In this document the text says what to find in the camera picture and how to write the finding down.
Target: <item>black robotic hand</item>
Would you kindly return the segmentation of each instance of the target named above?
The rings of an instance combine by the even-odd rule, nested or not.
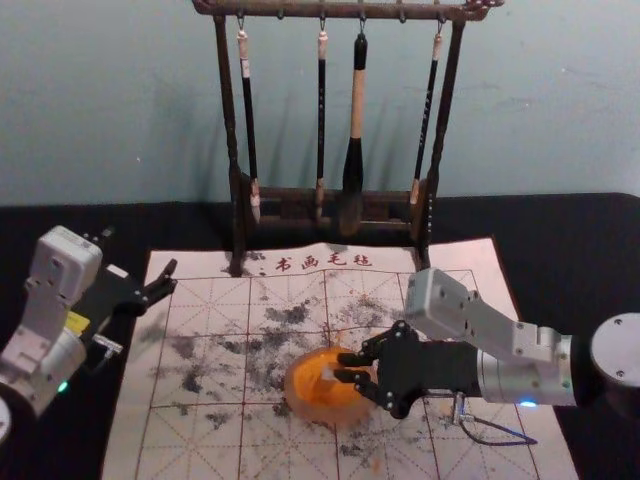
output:
[[[375,360],[378,383],[363,370],[336,369],[334,375],[343,383],[353,383],[360,394],[394,418],[405,418],[413,403],[433,390],[481,396],[475,347],[462,342],[421,341],[404,321],[362,342],[359,352],[338,355],[344,367],[369,366]]]

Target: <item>yellow label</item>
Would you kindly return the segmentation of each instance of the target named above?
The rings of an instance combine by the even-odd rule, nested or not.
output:
[[[82,315],[78,315],[75,312],[69,312],[67,315],[67,322],[65,323],[65,327],[71,330],[76,335],[82,335],[82,332],[86,330],[89,326],[89,319],[83,317]]]

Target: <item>brush handle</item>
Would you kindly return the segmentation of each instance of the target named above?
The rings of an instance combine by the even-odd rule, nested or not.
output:
[[[328,40],[327,32],[322,30],[318,35],[318,180],[322,180],[324,177],[324,116]]]
[[[351,92],[351,136],[342,175],[343,193],[362,191],[362,115],[364,107],[364,79],[367,63],[367,39],[358,34],[353,51],[353,90]]]
[[[238,50],[240,52],[240,70],[242,71],[242,93],[244,114],[247,122],[247,143],[249,147],[249,174],[251,180],[258,178],[256,162],[256,136],[253,126],[253,102],[251,100],[251,71],[249,69],[249,37],[244,30],[238,32]]]
[[[367,39],[358,34],[353,48],[353,90],[351,92],[351,138],[362,138],[362,110],[364,107],[364,77],[367,63]]]
[[[422,170],[422,162],[424,158],[424,148],[427,139],[427,130],[429,127],[429,117],[431,114],[431,103],[433,100],[433,89],[436,82],[436,73],[438,71],[438,60],[440,58],[440,48],[442,46],[442,35],[436,33],[433,39],[433,55],[431,57],[431,68],[429,70],[429,82],[427,84],[427,97],[424,101],[424,111],[422,112],[422,128],[420,129],[420,141],[418,143],[418,157],[416,158],[416,169],[413,174],[413,184],[411,188],[410,203],[415,205],[418,201],[418,182],[420,180],[420,170]]]

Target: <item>robot finger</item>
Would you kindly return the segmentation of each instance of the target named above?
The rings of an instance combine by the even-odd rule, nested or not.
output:
[[[371,379],[360,379],[358,380],[353,388],[365,398],[368,398],[373,403],[380,405],[380,389],[378,385],[371,381]]]
[[[371,380],[369,373],[364,370],[339,368],[333,371],[333,375],[342,383],[363,383]]]
[[[343,367],[368,367],[373,364],[374,357],[365,355],[361,350],[358,353],[339,353],[338,363]]]

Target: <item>calligraphy practice paper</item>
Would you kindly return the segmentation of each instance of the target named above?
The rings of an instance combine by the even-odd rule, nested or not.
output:
[[[430,253],[434,267],[518,320],[490,239]],[[345,431],[290,412],[283,379],[298,356],[336,344],[359,349],[403,318],[410,249],[249,252],[241,278],[229,275],[229,257],[152,253],[147,279],[175,258],[178,285],[137,321],[104,479],[577,478],[551,407],[469,402],[470,413],[539,442],[517,447],[480,445],[448,426],[447,399],[419,400],[402,421],[376,409]],[[487,441],[507,439],[470,428]]]

